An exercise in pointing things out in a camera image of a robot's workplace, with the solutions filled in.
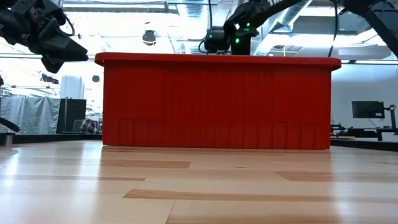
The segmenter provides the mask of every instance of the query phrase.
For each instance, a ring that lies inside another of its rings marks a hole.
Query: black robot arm
[[[250,55],[251,37],[268,18],[301,0],[249,0],[238,6],[223,27],[211,27],[204,40],[209,53],[225,51]],[[364,17],[387,46],[398,56],[398,10],[388,0],[330,0]]]
[[[87,50],[64,33],[66,17],[51,0],[0,0],[0,37],[21,44],[57,73],[64,62],[86,61]]]

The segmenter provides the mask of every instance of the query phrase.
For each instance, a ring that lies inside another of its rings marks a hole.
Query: computer monitor
[[[383,101],[353,101],[354,118],[384,118]]]

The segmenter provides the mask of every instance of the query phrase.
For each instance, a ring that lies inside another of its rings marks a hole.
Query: red plastic bin
[[[100,53],[103,143],[328,149],[336,58]]]

